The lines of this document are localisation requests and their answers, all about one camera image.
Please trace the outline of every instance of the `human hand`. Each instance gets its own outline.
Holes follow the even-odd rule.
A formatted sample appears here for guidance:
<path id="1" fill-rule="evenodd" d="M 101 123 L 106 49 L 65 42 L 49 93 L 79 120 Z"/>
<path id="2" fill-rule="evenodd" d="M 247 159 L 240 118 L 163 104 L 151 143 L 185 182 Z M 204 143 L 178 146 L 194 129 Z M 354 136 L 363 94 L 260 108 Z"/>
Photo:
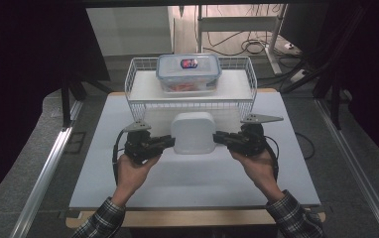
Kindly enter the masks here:
<path id="1" fill-rule="evenodd" d="M 277 182 L 274 179 L 273 159 L 267 150 L 252 157 L 246 157 L 232 151 L 230 151 L 230 155 L 233 159 L 241 163 L 246 175 L 249 176 L 271 203 L 274 203 L 285 196 L 280 191 Z"/>
<path id="2" fill-rule="evenodd" d="M 135 164 L 125 154 L 118 159 L 118 183 L 111 201 L 124 206 L 131 195 L 144 183 L 150 168 L 155 165 L 161 156 L 148 160 L 143 165 Z"/>

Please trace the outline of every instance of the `metal frame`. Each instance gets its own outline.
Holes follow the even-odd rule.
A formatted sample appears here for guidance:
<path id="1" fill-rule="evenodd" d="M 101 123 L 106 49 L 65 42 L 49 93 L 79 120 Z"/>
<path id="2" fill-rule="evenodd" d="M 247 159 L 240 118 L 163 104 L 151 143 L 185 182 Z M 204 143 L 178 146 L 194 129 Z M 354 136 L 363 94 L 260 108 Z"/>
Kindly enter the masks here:
<path id="1" fill-rule="evenodd" d="M 378 223 L 379 223 L 379 194 L 373 187 L 365 171 L 360 166 L 360 163 L 357 161 L 354 152 L 350 148 L 348 142 L 343 136 L 341 130 L 338 130 L 335 125 L 332 123 L 331 118 L 328 116 L 329 110 L 326 107 L 325 101 L 323 99 L 316 99 L 316 106 L 319 109 L 319 112 L 324 119 L 326 126 L 328 127 L 332 137 L 334 138 L 335 143 L 340 149 L 343 157 L 347 163 L 347 166 L 350 168 L 353 177 L 356 179 L 356 182 L 363 193 L 366 201 L 368 202 L 369 207 L 374 213 Z"/>
<path id="2" fill-rule="evenodd" d="M 10 237 L 26 237 L 31 228 L 33 220 L 35 219 L 38 209 L 44 199 L 44 196 L 47 192 L 48 186 L 51 183 L 54 172 L 57 169 L 58 162 L 63 154 L 63 149 L 69 139 L 69 136 L 72 131 L 74 121 L 77 118 L 78 112 L 80 111 L 82 102 L 75 101 L 72 105 L 70 114 L 70 126 L 64 128 L 60 131 L 56 142 L 54 143 L 53 148 L 47 158 L 47 161 L 42 168 L 41 174 L 38 177 L 38 180 L 35 183 L 35 186 L 32 189 L 32 192 L 29 195 L 26 205 L 20 213 L 20 216 L 14 226 L 13 231 L 10 234 Z"/>
<path id="3" fill-rule="evenodd" d="M 287 4 L 283 4 L 277 17 L 206 17 L 202 18 L 202 5 L 198 5 L 198 42 L 196 51 L 202 53 L 203 32 L 239 32 L 269 31 L 273 32 L 270 44 L 264 46 L 265 53 L 274 74 L 282 74 L 279 63 L 274 55 L 277 37 L 283 22 Z"/>

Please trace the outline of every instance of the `aluminum rail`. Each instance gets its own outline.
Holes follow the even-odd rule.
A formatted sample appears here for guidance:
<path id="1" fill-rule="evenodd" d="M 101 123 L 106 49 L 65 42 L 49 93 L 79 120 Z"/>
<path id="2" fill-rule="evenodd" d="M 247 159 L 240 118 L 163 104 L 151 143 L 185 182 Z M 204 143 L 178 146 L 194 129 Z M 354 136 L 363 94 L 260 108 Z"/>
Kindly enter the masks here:
<path id="1" fill-rule="evenodd" d="M 36 181 L 35 186 L 33 187 L 25 206 L 23 207 L 22 213 L 20 213 L 19 219 L 10 234 L 10 237 L 20 238 L 26 237 L 28 234 L 32 222 L 35 219 L 38 209 L 47 192 L 48 186 L 51 183 L 54 172 L 57 169 L 58 162 L 63 154 L 63 149 L 69 139 L 74 121 L 77 118 L 81 106 L 82 102 L 79 101 L 75 101 L 72 105 L 70 112 L 71 124 L 69 127 L 60 131 L 47 161 L 42 168 L 41 174 L 39 175 L 38 180 Z"/>
<path id="2" fill-rule="evenodd" d="M 323 99 L 317 99 L 316 105 L 327 127 L 329 128 L 329 131 L 332 137 L 334 138 L 335 143 L 337 144 L 338 148 L 343 154 L 343 157 L 345 161 L 347 162 L 347 165 L 350 168 L 350 171 L 353 174 L 353 177 L 356 179 L 356 182 L 360 190 L 362 191 L 363 196 L 368 202 L 372 212 L 374 213 L 379 223 L 379 194 L 378 192 L 375 190 L 368 176 L 366 175 L 365 171 L 360 166 L 360 163 L 356 159 L 356 156 L 354 155 L 352 149 L 348 145 L 348 142 L 344 138 L 343 133 L 337 130 L 337 128 L 333 125 L 331 119 L 328 116 L 329 110 L 326 107 Z"/>

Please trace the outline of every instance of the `black curtain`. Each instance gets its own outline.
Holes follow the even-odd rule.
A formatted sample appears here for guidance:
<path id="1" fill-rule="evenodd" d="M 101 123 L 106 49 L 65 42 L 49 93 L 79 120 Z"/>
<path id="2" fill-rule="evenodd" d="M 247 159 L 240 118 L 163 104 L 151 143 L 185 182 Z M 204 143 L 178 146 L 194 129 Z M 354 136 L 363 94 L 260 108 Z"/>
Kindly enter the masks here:
<path id="1" fill-rule="evenodd" d="M 76 72 L 109 80 L 83 7 L 0 1 L 0 182 L 34 130 L 43 99 Z"/>
<path id="2" fill-rule="evenodd" d="M 343 26 L 357 4 L 368 8 L 337 63 L 338 75 L 341 87 L 352 94 L 350 112 L 379 147 L 379 1 L 332 1 L 320 42 L 324 43 L 338 26 Z M 322 59 L 326 59 L 331 49 Z"/>

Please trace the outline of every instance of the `white shelf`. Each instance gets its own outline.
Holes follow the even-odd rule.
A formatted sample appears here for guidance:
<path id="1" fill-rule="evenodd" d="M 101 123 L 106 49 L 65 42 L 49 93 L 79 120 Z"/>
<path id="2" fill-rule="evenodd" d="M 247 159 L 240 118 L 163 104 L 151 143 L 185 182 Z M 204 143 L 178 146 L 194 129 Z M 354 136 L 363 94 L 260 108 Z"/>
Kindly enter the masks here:
<path id="1" fill-rule="evenodd" d="M 159 101 L 253 101 L 248 77 L 244 69 L 227 69 L 213 92 L 165 93 L 153 70 L 138 70 L 128 98 L 130 102 Z"/>

